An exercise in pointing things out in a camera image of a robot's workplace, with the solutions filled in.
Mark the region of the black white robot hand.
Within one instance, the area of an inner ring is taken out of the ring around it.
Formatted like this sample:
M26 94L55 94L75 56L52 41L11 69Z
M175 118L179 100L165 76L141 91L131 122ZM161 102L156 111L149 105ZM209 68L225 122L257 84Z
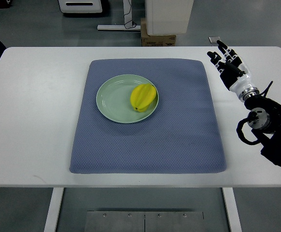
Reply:
M219 72L225 87L234 92L242 102L251 96L258 95L260 92L252 83L251 72L238 54L220 40L217 41L217 44L223 56L221 57L217 52L211 51L207 55Z

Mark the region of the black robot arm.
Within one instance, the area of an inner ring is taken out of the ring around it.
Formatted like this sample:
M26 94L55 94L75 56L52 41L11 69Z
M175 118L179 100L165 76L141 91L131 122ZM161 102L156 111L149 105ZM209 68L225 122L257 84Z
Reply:
M236 132L248 145L262 144L261 155L281 167L281 105L266 97L271 85L245 100L250 112L239 121Z

